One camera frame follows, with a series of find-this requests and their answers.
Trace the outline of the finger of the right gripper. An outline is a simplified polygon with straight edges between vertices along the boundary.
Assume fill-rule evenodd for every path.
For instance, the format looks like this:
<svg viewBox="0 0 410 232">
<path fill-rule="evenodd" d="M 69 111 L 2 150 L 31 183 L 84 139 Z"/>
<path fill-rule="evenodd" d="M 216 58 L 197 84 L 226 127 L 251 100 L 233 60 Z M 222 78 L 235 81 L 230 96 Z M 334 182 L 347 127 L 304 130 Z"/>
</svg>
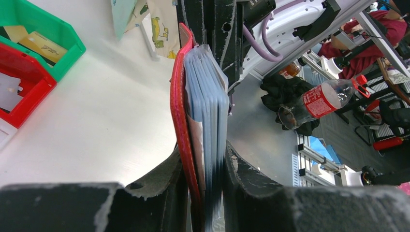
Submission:
<svg viewBox="0 0 410 232">
<path fill-rule="evenodd" d="M 243 7 L 235 0 L 216 0 L 214 4 L 212 51 L 232 92 L 242 73 Z"/>
<path fill-rule="evenodd" d="M 198 44 L 207 43 L 203 0 L 177 0 L 176 14 L 178 23 L 184 23 L 192 31 Z"/>
</svg>

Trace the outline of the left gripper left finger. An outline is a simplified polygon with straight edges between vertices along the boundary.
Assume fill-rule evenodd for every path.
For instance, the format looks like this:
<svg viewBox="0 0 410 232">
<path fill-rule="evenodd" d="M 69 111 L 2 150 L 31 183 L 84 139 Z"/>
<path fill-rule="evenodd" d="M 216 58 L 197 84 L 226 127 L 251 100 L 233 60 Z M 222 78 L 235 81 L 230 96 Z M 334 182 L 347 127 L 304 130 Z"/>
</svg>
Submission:
<svg viewBox="0 0 410 232">
<path fill-rule="evenodd" d="M 183 232 L 188 187 L 179 151 L 119 183 L 16 184 L 0 190 L 3 232 Z"/>
</svg>

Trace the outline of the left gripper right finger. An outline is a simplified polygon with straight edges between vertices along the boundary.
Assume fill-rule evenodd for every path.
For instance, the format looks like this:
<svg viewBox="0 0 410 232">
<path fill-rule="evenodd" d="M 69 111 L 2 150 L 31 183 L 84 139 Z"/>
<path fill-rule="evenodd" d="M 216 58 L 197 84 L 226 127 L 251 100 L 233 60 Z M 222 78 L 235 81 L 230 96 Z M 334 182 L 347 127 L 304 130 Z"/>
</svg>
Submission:
<svg viewBox="0 0 410 232">
<path fill-rule="evenodd" d="M 286 187 L 226 145 L 228 232 L 407 232 L 410 198 L 394 187 Z"/>
</svg>

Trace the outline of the red leather card holder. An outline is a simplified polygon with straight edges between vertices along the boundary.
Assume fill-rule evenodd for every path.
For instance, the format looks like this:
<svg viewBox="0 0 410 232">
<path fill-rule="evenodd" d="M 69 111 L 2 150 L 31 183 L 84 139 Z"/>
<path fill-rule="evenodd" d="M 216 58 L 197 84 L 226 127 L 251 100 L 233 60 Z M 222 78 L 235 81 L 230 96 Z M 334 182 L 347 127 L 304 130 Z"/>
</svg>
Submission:
<svg viewBox="0 0 410 232">
<path fill-rule="evenodd" d="M 191 198 L 192 229 L 224 225 L 222 183 L 230 100 L 228 77 L 207 44 L 178 25 L 181 49 L 171 77 L 170 108 Z"/>
</svg>

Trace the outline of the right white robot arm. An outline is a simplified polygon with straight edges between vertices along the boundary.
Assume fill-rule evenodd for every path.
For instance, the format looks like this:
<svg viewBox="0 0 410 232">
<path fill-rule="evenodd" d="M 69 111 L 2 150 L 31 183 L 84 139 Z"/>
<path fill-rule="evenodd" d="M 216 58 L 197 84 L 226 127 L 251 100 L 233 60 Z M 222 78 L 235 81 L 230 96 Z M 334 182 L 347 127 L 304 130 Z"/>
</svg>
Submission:
<svg viewBox="0 0 410 232">
<path fill-rule="evenodd" d="M 177 20 L 207 44 L 228 92 L 251 71 L 280 70 L 370 5 L 368 0 L 175 0 Z"/>
</svg>

